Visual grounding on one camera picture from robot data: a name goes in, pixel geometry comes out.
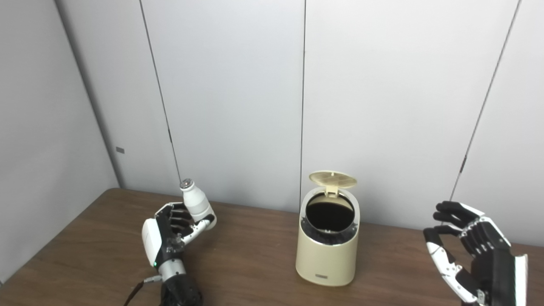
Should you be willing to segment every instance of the white wall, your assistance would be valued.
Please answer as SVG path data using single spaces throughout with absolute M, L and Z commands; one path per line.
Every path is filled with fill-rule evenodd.
M 544 3 L 523 0 L 453 199 L 544 246 Z
M 308 0 L 303 193 L 312 171 L 347 172 L 365 221 L 433 225 L 515 5 Z
M 304 1 L 143 1 L 182 178 L 297 210 Z
M 55 3 L 0 3 L 0 280 L 105 190 L 112 164 Z
M 180 195 L 140 3 L 58 3 L 122 186 Z

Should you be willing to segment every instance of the robotic forearm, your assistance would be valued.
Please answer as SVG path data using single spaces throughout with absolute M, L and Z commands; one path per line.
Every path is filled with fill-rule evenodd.
M 189 242 L 216 223 L 204 193 L 191 180 L 184 180 L 181 188 L 184 202 L 164 205 L 142 228 L 147 259 L 163 282 L 161 306 L 202 305 L 202 294 L 186 274 L 182 254 Z
M 493 220 L 470 206 L 444 201 L 435 220 L 448 222 L 423 230 L 426 245 L 442 278 L 470 306 L 525 306 L 527 256 L 514 257 L 511 244 Z M 457 236 L 474 258 L 469 273 L 455 263 L 439 234 Z

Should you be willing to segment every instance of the black cable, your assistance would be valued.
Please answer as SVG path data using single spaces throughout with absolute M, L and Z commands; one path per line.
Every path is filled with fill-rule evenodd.
M 128 303 L 132 300 L 132 298 L 140 291 L 140 289 L 144 286 L 144 281 L 139 282 L 136 287 L 134 287 L 134 290 L 132 290 L 131 294 L 128 295 L 127 301 L 123 306 L 127 306 Z

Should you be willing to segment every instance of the wooden table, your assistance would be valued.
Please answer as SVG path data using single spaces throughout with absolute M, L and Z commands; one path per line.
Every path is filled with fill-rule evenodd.
M 123 305 L 136 283 L 156 274 L 141 241 L 143 221 L 179 200 L 106 191 L 0 287 L 0 305 Z M 205 305 L 460 304 L 432 263 L 421 231 L 362 224 L 354 281 L 323 287 L 296 273 L 297 214 L 212 205 L 217 226 L 193 241 L 184 259 Z M 461 244 L 444 240 L 468 267 Z M 544 248 L 515 245 L 514 252 L 529 254 L 528 305 L 541 305 Z M 146 285 L 130 305 L 158 305 L 159 293 L 160 284 Z

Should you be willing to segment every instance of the open lid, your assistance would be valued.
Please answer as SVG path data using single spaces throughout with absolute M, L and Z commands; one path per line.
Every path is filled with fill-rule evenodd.
M 346 173 L 337 171 L 316 171 L 310 174 L 310 180 L 320 186 L 325 186 L 327 196 L 338 196 L 339 188 L 349 188 L 357 184 L 357 180 Z

